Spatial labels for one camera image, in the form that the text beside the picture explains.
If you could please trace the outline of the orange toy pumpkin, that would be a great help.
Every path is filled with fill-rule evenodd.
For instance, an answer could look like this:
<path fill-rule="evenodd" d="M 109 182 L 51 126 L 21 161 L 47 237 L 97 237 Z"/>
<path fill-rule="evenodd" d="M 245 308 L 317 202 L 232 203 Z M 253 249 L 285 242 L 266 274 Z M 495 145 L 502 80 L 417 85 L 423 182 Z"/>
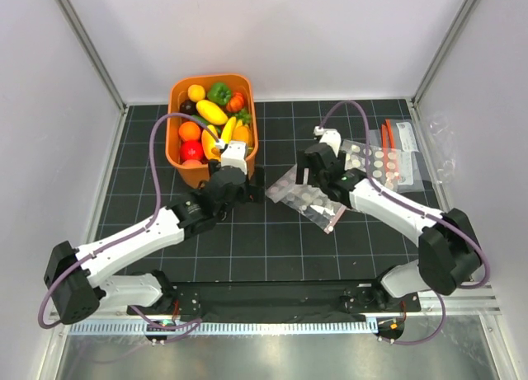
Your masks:
<path fill-rule="evenodd" d="M 226 111 L 229 113 L 238 113 L 246 105 L 245 98 L 243 94 L 239 91 L 236 91 L 232 94 L 230 100 L 225 106 Z"/>

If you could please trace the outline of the yellow toy mango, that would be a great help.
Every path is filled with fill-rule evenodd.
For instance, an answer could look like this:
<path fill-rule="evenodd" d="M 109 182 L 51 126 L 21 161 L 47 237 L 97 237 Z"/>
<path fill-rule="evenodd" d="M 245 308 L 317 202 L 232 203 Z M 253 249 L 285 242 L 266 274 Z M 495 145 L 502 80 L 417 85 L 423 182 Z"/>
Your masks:
<path fill-rule="evenodd" d="M 219 149 L 215 146 L 216 139 L 218 138 L 217 130 L 212 124 L 209 124 L 207 128 L 212 134 L 210 134 L 206 129 L 203 129 L 201 134 L 201 144 L 205 158 L 207 160 L 219 160 Z"/>
<path fill-rule="evenodd" d="M 214 102 L 201 100 L 196 103 L 196 110 L 199 115 L 213 125 L 223 125 L 228 121 L 228 116 Z"/>

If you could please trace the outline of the orange yellow toy fruit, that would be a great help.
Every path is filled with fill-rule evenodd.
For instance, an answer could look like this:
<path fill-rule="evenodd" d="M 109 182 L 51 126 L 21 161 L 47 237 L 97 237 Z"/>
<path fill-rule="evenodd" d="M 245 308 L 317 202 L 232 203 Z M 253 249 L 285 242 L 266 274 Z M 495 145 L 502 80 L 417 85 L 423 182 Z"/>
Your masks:
<path fill-rule="evenodd" d="M 253 145 L 252 143 L 252 131 L 249 128 L 248 125 L 240 125 L 235 128 L 232 140 L 239 141 L 239 142 L 245 142 L 249 147 Z"/>

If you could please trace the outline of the green toy bell pepper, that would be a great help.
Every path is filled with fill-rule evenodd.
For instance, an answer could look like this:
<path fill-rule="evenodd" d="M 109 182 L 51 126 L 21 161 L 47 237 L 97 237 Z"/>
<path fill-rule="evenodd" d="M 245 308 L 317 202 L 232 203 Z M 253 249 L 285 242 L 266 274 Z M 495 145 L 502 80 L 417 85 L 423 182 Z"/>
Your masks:
<path fill-rule="evenodd" d="M 232 91 L 224 82 L 216 82 L 208 90 L 206 97 L 219 106 L 226 106 L 232 98 Z"/>

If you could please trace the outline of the pink polka dot zip bag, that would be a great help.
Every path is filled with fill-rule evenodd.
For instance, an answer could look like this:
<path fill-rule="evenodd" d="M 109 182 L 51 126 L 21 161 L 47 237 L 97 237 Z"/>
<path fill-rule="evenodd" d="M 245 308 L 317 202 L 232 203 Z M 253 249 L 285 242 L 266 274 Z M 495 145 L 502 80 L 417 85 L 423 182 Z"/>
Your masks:
<path fill-rule="evenodd" d="M 333 232 L 335 225 L 346 212 L 343 204 L 331 201 L 319 188 L 295 183 L 297 166 L 293 165 L 266 191 L 274 203 L 281 202 L 315 223 L 325 233 Z"/>

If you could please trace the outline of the clear bag orange zipper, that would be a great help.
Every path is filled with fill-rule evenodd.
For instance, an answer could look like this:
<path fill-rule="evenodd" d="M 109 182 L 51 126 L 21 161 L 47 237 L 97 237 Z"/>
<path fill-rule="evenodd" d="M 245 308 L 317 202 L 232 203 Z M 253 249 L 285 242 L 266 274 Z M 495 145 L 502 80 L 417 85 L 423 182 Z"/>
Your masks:
<path fill-rule="evenodd" d="M 431 177 L 428 174 L 422 152 L 418 147 L 415 129 L 411 122 L 385 119 L 381 122 L 378 130 L 369 131 L 368 139 L 370 146 L 412 152 L 421 174 L 422 191 L 426 189 L 426 183 L 431 181 Z"/>

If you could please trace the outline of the red toy apple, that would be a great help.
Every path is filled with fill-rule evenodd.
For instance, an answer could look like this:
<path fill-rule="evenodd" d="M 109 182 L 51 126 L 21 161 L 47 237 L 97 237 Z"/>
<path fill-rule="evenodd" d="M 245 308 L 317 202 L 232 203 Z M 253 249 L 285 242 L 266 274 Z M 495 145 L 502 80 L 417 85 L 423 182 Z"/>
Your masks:
<path fill-rule="evenodd" d="M 185 141 L 180 146 L 181 162 L 198 161 L 201 162 L 204 157 L 203 147 L 200 141 Z"/>

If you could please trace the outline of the yellow toy banana bunch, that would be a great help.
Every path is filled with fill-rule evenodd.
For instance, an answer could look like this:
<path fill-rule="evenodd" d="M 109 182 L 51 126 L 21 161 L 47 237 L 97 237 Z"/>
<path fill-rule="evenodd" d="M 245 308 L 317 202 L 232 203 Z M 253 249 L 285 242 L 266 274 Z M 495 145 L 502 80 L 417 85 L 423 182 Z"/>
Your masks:
<path fill-rule="evenodd" d="M 236 116 L 231 116 L 227 123 L 224 125 L 222 133 L 221 133 L 221 139 L 225 143 L 229 143 L 233 137 L 233 132 L 237 127 L 243 126 L 243 122 L 238 119 Z"/>

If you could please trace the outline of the peach toy fruit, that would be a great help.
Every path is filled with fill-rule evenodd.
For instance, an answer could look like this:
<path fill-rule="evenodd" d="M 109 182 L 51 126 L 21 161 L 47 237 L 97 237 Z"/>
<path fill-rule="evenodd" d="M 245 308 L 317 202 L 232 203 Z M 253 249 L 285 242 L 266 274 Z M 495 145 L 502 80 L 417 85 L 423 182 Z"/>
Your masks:
<path fill-rule="evenodd" d="M 182 163 L 184 167 L 199 167 L 202 165 L 202 162 L 196 159 L 188 159 Z"/>

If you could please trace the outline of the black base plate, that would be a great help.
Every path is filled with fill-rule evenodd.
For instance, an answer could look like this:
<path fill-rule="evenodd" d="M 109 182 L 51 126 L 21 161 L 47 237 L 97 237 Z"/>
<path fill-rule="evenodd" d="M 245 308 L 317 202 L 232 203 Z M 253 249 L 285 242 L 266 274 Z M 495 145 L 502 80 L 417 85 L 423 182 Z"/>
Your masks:
<path fill-rule="evenodd" d="M 421 311 L 416 293 L 402 298 L 375 294 L 361 280 L 178 282 L 158 303 L 136 303 L 145 314 L 177 313 L 219 322 L 287 322 L 328 316 Z"/>

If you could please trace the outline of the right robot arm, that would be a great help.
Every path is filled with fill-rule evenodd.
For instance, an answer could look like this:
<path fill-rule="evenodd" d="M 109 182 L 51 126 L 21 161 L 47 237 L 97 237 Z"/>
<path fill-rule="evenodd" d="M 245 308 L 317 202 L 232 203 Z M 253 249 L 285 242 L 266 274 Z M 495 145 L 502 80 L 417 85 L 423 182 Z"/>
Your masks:
<path fill-rule="evenodd" d="M 317 187 L 331 201 L 377 218 L 417 247 L 417 260 L 392 266 L 372 282 L 371 299 L 379 310 L 392 310 L 401 298 L 424 290 L 450 295 L 484 264 L 463 211 L 432 209 L 386 190 L 361 169 L 346 169 L 345 152 L 327 143 L 299 151 L 297 160 L 297 184 Z"/>

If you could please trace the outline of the yellow toy lemon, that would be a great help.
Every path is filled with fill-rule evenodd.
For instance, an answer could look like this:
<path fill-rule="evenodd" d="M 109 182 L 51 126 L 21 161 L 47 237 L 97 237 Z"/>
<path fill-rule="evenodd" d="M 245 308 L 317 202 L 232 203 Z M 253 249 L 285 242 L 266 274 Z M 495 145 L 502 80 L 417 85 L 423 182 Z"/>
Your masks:
<path fill-rule="evenodd" d="M 187 89 L 187 95 L 191 101 L 197 103 L 206 98 L 206 91 L 201 85 L 192 84 Z"/>

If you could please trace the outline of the dark purple toy plum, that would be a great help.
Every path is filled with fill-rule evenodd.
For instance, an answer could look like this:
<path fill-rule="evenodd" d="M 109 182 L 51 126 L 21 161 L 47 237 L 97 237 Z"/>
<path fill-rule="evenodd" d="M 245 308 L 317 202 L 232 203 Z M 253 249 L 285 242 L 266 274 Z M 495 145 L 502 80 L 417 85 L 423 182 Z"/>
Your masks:
<path fill-rule="evenodd" d="M 197 115 L 196 103 L 192 100 L 184 100 L 179 105 L 179 111 L 186 115 Z"/>

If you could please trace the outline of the green toy cucumber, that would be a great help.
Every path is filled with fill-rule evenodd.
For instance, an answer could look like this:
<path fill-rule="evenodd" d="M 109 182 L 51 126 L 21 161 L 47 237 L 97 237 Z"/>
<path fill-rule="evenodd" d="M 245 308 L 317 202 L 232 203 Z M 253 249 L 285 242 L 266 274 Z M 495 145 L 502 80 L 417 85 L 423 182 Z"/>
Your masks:
<path fill-rule="evenodd" d="M 198 125 L 202 125 L 202 126 L 206 126 L 206 127 L 210 127 L 210 126 L 214 127 L 215 126 L 214 124 L 212 124 L 211 122 L 209 122 L 208 120 L 203 118 L 202 116 L 193 115 L 192 118 L 196 121 L 196 123 Z"/>

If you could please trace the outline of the orange plastic basket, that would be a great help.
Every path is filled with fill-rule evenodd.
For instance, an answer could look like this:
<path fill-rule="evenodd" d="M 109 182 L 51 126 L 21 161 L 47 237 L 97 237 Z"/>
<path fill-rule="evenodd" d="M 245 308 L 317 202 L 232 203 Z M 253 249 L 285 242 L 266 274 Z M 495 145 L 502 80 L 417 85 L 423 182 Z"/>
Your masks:
<path fill-rule="evenodd" d="M 232 91 L 232 94 L 236 91 L 239 91 L 243 94 L 246 107 L 252 114 L 252 122 L 249 125 L 249 128 L 252 131 L 252 143 L 251 147 L 247 146 L 247 156 L 246 162 L 248 167 L 248 175 L 252 175 L 255 168 L 256 155 L 258 150 L 258 136 L 257 136 L 257 120 L 255 113 L 255 106 L 252 98 L 252 87 L 251 83 L 247 78 L 242 75 L 228 73 L 228 74 L 218 74 L 218 75 L 207 75 L 207 76 L 197 76 L 197 77 L 188 77 L 180 82 L 178 82 L 171 90 L 169 95 L 168 102 L 168 113 L 177 113 L 179 111 L 179 105 L 184 100 L 190 100 L 187 95 L 187 89 L 192 84 L 201 85 L 206 94 L 211 86 L 216 82 L 224 82 Z M 225 106 L 219 106 L 225 114 L 230 118 L 234 113 L 229 113 L 226 111 Z M 184 167 L 180 159 L 180 146 L 183 143 L 178 135 L 178 129 L 180 125 L 189 120 L 181 117 L 172 117 L 167 120 L 166 127 L 166 157 L 167 160 L 178 170 L 181 178 L 193 188 L 198 187 L 201 181 L 207 181 L 210 178 L 208 163 L 210 160 L 205 158 L 205 155 L 202 159 L 202 165 L 199 167 Z M 199 125 L 201 127 L 201 133 L 203 129 L 206 129 L 210 134 L 212 134 L 206 126 Z M 215 128 L 218 133 L 218 138 L 221 138 L 221 133 L 223 130 L 223 125 L 215 125 Z"/>

